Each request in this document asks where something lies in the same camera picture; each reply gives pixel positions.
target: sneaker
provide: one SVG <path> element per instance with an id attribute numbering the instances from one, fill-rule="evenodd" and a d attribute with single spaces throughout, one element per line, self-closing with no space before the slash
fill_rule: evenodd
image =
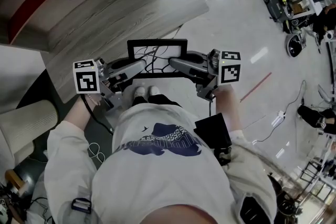
<path id="1" fill-rule="evenodd" d="M 137 97 L 145 97 L 146 90 L 144 87 L 137 87 L 134 93 L 134 99 Z"/>
<path id="2" fill-rule="evenodd" d="M 151 86 L 149 88 L 149 96 L 161 94 L 160 90 L 156 86 Z"/>

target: black frame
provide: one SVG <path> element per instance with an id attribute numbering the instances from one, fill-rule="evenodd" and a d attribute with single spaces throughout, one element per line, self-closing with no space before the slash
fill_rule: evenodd
<path id="1" fill-rule="evenodd" d="M 136 61 L 134 57 L 134 48 L 136 47 L 163 47 L 163 46 L 180 46 L 181 58 L 187 54 L 187 39 L 136 39 L 127 41 L 128 57 L 131 61 Z M 135 79 L 155 79 L 155 78 L 181 78 L 185 75 L 181 72 L 175 73 L 139 73 Z"/>

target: red panel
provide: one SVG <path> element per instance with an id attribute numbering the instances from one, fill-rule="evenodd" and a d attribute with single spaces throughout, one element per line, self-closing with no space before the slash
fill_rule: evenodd
<path id="1" fill-rule="evenodd" d="M 25 0 L 8 22 L 8 39 L 12 43 L 31 15 L 45 0 Z"/>

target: concrete floor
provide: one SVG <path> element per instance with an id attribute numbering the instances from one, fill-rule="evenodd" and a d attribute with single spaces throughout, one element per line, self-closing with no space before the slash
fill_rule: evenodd
<path id="1" fill-rule="evenodd" d="M 269 19 L 263 0 L 206 0 L 210 11 L 195 18 L 181 28 L 176 38 L 188 39 L 188 49 L 208 53 L 213 48 L 240 51 L 242 67 L 240 81 L 233 84 L 237 97 L 242 99 L 265 76 L 271 75 L 240 103 L 240 116 L 244 134 L 249 141 L 263 140 L 273 129 L 272 121 L 277 112 L 284 111 L 307 82 L 306 105 L 318 105 L 322 99 L 318 84 L 329 93 L 331 90 L 330 67 L 327 50 L 322 44 L 318 53 L 315 40 L 307 36 L 307 47 L 297 58 L 290 58 L 285 50 L 286 34 L 281 26 Z M 255 56 L 264 54 L 260 59 Z M 208 103 L 196 96 L 195 85 L 183 78 L 135 80 L 124 93 L 124 108 L 131 104 L 131 95 L 139 85 L 157 85 L 163 94 L 193 112 L 199 118 L 208 117 Z M 292 104 L 286 120 L 272 136 L 256 147 L 278 165 L 291 173 L 305 163 L 318 137 L 317 131 L 296 118 L 301 101 Z M 107 119 L 115 126 L 118 113 Z M 277 158 L 277 153 L 285 152 Z"/>

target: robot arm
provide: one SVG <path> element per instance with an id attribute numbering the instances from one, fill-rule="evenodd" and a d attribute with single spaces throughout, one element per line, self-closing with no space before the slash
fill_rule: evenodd
<path id="1" fill-rule="evenodd" d="M 183 58 L 171 58 L 169 64 L 178 70 L 183 77 L 196 84 L 198 97 L 212 102 L 215 98 L 213 91 L 219 85 L 232 82 L 232 80 L 225 82 L 218 79 L 221 69 L 227 67 L 227 64 L 223 64 L 230 62 L 232 59 L 221 61 L 221 57 L 223 57 L 223 53 L 216 49 L 213 49 L 207 55 L 197 51 L 188 51 Z M 105 63 L 100 58 L 96 61 L 96 64 L 101 95 L 110 109 L 116 108 L 121 104 L 122 91 L 132 84 L 133 78 L 136 78 L 137 74 L 144 70 L 146 66 L 144 60 L 131 61 L 128 58 L 118 59 L 111 63 Z"/>
<path id="2" fill-rule="evenodd" d="M 240 54 L 213 49 L 208 54 L 187 51 L 169 59 L 169 65 L 196 84 L 197 96 L 213 102 L 213 91 L 220 85 L 239 81 Z M 77 93 L 100 93 L 107 109 L 121 105 L 123 90 L 146 68 L 144 59 L 122 58 L 106 63 L 102 58 L 73 63 Z"/>

